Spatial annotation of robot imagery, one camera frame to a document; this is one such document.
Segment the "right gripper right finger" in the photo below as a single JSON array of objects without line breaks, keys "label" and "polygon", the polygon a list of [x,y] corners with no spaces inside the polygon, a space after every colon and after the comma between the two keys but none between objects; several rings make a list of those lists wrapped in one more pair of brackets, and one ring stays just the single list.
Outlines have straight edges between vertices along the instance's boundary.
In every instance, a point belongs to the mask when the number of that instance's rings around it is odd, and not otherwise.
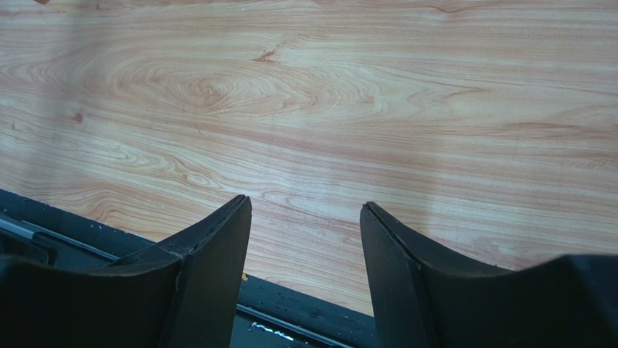
[{"label": "right gripper right finger", "polygon": [[360,212],[382,347],[615,347],[617,257],[566,254],[524,270],[489,265]]}]

